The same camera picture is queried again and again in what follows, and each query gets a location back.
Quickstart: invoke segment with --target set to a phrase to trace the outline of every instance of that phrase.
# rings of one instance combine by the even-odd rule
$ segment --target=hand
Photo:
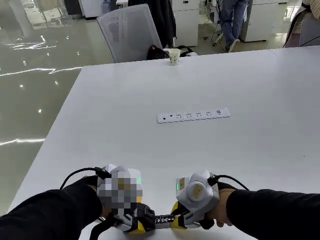
[[[227,200],[232,192],[236,190],[233,186],[218,182],[220,200],[215,208],[206,213],[206,218],[215,219],[218,227],[222,228],[224,224],[232,226],[227,216]]]
[[[96,186],[92,186],[92,185],[88,185],[90,188],[92,188],[95,192],[97,192],[97,187]],[[102,205],[102,213],[101,213],[101,217],[107,218],[109,213],[111,213],[111,208],[105,208]]]

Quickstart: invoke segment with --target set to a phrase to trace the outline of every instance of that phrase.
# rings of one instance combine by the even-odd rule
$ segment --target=office chair
[[[147,4],[108,12],[97,21],[115,63],[147,60],[151,45],[162,49]]]

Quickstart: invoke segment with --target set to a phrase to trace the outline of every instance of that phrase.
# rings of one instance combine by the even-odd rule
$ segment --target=power strip
[[[230,112],[227,108],[218,108],[215,110],[202,110],[194,112],[175,112],[175,113],[162,113],[157,116],[156,122],[158,124],[175,123],[202,119],[219,119],[230,117]]]

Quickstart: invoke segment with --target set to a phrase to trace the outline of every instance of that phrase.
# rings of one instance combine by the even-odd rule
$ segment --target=yellow part
[[[138,228],[131,231],[130,234],[144,234],[146,232],[144,226],[140,221],[138,221]]]
[[[185,227],[179,226],[178,218],[176,218],[172,223],[170,223],[170,227],[173,229],[186,229]]]
[[[137,203],[141,203],[141,201],[142,201],[142,196],[137,196],[136,197],[136,202]]]
[[[173,205],[173,208],[172,208],[172,210],[171,210],[171,214],[172,214],[172,212],[174,211],[174,210],[176,210],[178,208],[178,202],[176,201],[175,202],[175,204]]]

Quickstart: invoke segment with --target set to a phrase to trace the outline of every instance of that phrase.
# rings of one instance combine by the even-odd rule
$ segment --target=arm
[[[314,239],[320,234],[320,194],[225,188],[207,217],[259,240]]]
[[[0,239],[77,240],[101,213],[94,188],[79,182],[37,194],[0,217]]]

